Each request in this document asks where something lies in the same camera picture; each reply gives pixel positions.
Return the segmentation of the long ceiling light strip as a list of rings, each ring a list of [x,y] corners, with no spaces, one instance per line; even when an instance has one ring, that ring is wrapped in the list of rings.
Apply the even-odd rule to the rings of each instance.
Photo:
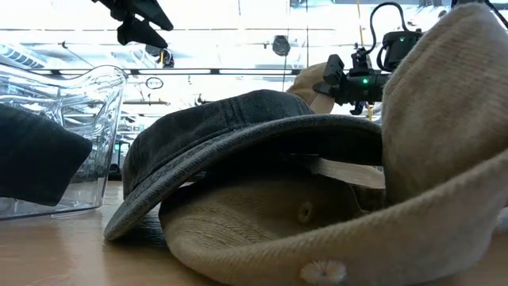
[[[33,69],[41,75],[82,75],[89,69]],[[300,69],[252,69],[252,68],[176,68],[176,69],[124,69],[128,75],[298,75]]]

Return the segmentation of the ceiling air vent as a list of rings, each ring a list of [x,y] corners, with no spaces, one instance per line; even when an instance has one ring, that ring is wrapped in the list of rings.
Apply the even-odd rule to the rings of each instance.
[[[20,44],[0,41],[0,64],[24,69],[43,69],[48,62],[42,55]]]

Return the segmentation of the clear plastic bin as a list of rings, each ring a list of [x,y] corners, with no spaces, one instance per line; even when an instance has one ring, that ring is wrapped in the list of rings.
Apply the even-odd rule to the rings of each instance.
[[[0,104],[47,118],[92,142],[88,158],[55,206],[0,197],[0,221],[102,205],[127,79],[114,66],[61,78],[0,64]]]

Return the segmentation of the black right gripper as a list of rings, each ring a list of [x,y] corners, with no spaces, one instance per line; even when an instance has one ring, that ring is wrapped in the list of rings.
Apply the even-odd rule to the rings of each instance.
[[[315,83],[313,90],[324,95],[337,95],[337,104],[349,103],[353,106],[351,114],[361,114],[365,107],[382,101],[389,74],[371,67],[370,56],[365,49],[358,49],[352,54],[352,68],[343,75],[343,61],[337,54],[332,54],[324,70],[325,82]],[[339,89],[330,85],[339,83]]]

